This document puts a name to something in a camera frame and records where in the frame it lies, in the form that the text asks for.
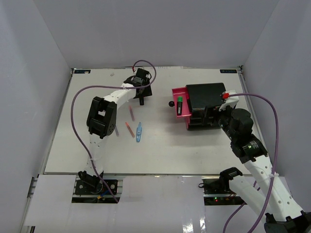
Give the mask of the pink purple highlighter pen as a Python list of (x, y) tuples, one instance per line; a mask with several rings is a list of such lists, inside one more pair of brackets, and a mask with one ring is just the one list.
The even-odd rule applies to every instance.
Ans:
[(133, 109), (132, 109), (132, 107), (129, 105), (129, 112), (130, 112), (130, 116), (131, 116), (131, 119), (132, 119), (132, 121), (134, 122), (135, 121), (135, 116), (134, 116), (134, 113), (133, 113)]

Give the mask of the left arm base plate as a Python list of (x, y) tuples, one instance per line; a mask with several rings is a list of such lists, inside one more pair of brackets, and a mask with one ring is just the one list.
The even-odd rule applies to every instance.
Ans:
[[(118, 189), (118, 180), (105, 180), (107, 185), (109, 186), (112, 193), (115, 195), (117, 194)], [(85, 182), (81, 180), (76, 181), (74, 194), (76, 195), (96, 195), (96, 194), (102, 194), (104, 192), (110, 192), (108, 191), (107, 187), (101, 183), (101, 181), (97, 184), (96, 187), (92, 187), (89, 184), (86, 184)]]

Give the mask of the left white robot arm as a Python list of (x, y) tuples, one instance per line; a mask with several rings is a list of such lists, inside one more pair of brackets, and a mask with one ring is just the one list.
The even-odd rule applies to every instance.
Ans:
[(150, 72), (138, 68), (135, 75), (127, 78), (121, 87), (105, 97), (94, 97), (87, 116), (86, 125), (90, 134), (88, 161), (84, 171), (78, 172), (79, 178), (86, 183), (86, 188), (93, 194), (102, 190), (103, 166), (98, 162), (103, 156), (107, 136), (116, 127), (117, 109), (131, 99), (138, 99), (144, 105), (144, 98), (152, 95)]

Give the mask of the pink top drawer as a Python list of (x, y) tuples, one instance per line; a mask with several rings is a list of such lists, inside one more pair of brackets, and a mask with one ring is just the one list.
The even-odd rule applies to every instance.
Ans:
[(173, 88), (172, 89), (174, 108), (177, 118), (190, 117), (191, 111), (188, 105), (190, 99), (189, 93), (186, 87)]

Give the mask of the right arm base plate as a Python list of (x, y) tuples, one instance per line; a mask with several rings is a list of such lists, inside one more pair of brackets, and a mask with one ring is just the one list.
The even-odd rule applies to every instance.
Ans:
[(236, 195), (232, 190), (225, 188), (219, 179), (202, 179), (198, 187), (203, 190), (206, 196), (229, 197)]

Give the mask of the black drawer organizer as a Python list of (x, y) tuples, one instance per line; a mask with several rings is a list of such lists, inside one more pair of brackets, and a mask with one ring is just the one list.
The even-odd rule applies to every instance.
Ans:
[[(225, 92), (223, 83), (204, 83), (204, 84), (188, 84), (186, 86), (190, 99), (188, 105), (191, 116), (187, 119), (187, 130), (213, 130), (219, 129), (217, 123), (217, 115), (220, 106), (224, 103), (221, 94)], [(205, 107), (214, 108), (214, 124), (212, 126), (203, 125), (203, 115)]]

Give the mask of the green cap black marker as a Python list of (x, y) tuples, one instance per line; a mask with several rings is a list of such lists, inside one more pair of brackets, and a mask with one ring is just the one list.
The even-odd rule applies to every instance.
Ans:
[(178, 96), (177, 97), (177, 108), (176, 108), (176, 113), (178, 116), (182, 115), (182, 106), (183, 106), (183, 97)]

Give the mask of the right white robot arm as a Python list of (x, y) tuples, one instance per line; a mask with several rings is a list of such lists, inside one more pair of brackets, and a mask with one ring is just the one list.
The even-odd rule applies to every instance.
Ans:
[(275, 171), (262, 142), (252, 133), (251, 114), (241, 108), (227, 106), (206, 113), (230, 139), (230, 147), (251, 173), (250, 184), (236, 167), (220, 172), (219, 187), (224, 193), (235, 193), (257, 214), (249, 232), (264, 224), (267, 233), (309, 233), (311, 214), (294, 200)]

